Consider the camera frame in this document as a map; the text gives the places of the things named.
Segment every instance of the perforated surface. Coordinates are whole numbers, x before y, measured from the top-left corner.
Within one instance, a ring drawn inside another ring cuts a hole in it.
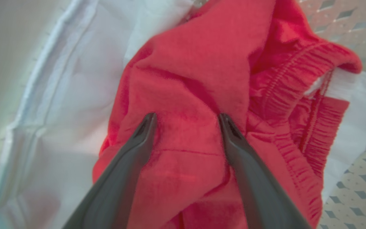
[[[313,31],[361,58],[366,71],[366,0],[299,0]]]

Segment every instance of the red garment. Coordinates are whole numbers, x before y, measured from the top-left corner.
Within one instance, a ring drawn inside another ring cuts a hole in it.
[[[361,70],[354,53],[312,33],[294,1],[212,0],[126,67],[93,179],[156,112],[128,228],[246,228],[218,125],[227,113],[315,228],[326,156],[348,106],[323,96],[336,66]]]

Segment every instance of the gathered red fabric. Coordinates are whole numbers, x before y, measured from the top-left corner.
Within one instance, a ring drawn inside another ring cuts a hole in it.
[[[326,157],[349,104],[325,96],[335,67],[361,71],[352,51],[314,35],[293,0],[211,0],[126,66],[93,180],[156,112],[128,228],[247,228],[218,124],[227,113],[315,228]]]

